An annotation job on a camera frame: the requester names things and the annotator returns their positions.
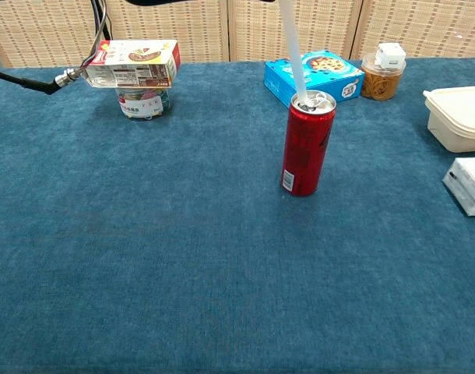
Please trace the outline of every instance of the white container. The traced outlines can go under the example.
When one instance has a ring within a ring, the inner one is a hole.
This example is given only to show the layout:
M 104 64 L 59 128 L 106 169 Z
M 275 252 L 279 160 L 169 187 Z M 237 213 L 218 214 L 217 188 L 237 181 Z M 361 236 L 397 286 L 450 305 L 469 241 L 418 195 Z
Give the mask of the white container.
M 443 182 L 466 214 L 475 216 L 475 157 L 456 158 Z
M 475 151 L 475 86 L 424 91 L 427 128 L 451 152 Z

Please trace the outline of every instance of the soda can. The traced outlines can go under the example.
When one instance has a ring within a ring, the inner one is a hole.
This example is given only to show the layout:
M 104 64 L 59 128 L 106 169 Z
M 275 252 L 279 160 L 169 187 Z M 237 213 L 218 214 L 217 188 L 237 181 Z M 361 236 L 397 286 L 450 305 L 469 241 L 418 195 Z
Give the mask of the soda can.
M 307 91 L 307 103 L 291 98 L 284 144 L 282 185 L 292 195 L 315 192 L 321 175 L 336 101 L 328 93 Z

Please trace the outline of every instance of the container lid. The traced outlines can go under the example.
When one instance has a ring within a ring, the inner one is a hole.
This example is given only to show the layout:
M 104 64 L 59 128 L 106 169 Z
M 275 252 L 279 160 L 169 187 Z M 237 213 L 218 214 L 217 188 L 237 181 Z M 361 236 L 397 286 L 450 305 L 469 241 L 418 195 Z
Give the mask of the container lid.
M 475 86 L 424 91 L 427 106 L 444 115 L 454 132 L 475 138 Z
M 406 62 L 404 61 L 401 69 L 383 69 L 375 63 L 375 57 L 374 52 L 366 54 L 362 60 L 362 68 L 377 76 L 399 76 L 406 68 Z

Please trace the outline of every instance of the jar lid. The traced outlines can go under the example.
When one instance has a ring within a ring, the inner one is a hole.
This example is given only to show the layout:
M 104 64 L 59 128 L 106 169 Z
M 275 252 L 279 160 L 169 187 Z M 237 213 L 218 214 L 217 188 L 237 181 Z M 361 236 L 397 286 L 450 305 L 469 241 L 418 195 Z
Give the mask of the jar lid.
M 146 91 L 153 91 L 153 88 L 124 88 L 124 87 L 117 87 L 115 88 L 116 92 L 119 94 L 144 94 Z
M 399 76 L 406 68 L 406 62 L 404 61 L 401 69 L 383 69 L 381 66 L 375 64 L 375 57 L 375 52 L 366 54 L 362 60 L 362 67 L 364 70 L 377 76 Z

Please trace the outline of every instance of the glass jar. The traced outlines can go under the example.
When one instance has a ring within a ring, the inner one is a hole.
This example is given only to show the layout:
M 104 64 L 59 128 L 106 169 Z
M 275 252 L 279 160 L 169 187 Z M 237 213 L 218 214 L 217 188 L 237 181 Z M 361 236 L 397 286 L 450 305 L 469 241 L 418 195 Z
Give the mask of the glass jar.
M 375 64 L 375 55 L 369 53 L 362 61 L 361 70 L 365 74 L 361 95 L 375 100 L 388 100 L 395 96 L 406 63 L 401 69 L 383 69 Z
M 159 88 L 117 88 L 123 114 L 132 119 L 151 120 L 170 108 L 167 90 Z

